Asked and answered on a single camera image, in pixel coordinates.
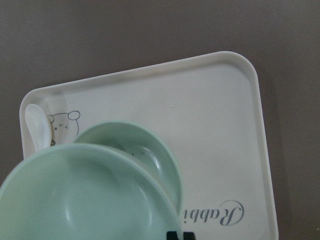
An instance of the gray table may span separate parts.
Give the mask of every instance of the gray table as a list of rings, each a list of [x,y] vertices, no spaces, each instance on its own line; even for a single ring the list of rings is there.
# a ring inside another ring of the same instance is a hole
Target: gray table
[[[279,239],[320,239],[320,2],[0,0],[0,183],[32,89],[217,51],[254,65]]]

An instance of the mint green bowl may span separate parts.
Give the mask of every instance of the mint green bowl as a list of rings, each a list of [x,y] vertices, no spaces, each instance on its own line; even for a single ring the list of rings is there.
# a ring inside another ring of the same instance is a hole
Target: mint green bowl
[[[127,121],[107,121],[82,132],[75,143],[113,147],[136,157],[164,184],[178,215],[182,211],[183,184],[174,155],[150,130]]]
[[[0,239],[165,240],[179,217],[143,164],[72,143],[19,163],[0,188]]]

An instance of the white spoon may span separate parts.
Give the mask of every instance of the white spoon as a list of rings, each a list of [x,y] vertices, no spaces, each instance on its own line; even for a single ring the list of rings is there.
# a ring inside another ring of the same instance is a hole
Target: white spoon
[[[29,129],[35,152],[50,146],[52,130],[49,119],[44,111],[36,104],[25,108],[25,121]]]

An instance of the bear drawing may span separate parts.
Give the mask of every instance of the bear drawing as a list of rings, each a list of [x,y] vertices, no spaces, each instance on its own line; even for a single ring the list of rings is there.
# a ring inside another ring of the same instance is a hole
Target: bear drawing
[[[61,112],[47,116],[52,127],[51,146],[71,143],[79,133],[80,112]]]

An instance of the white tray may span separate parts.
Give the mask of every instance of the white tray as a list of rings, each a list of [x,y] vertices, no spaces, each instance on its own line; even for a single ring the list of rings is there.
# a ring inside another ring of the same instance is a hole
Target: white tray
[[[34,152],[31,103],[55,116],[57,144],[110,120],[155,132],[181,168],[181,224],[197,240],[278,239],[258,77],[243,56],[222,51],[32,90],[20,106],[25,158]]]

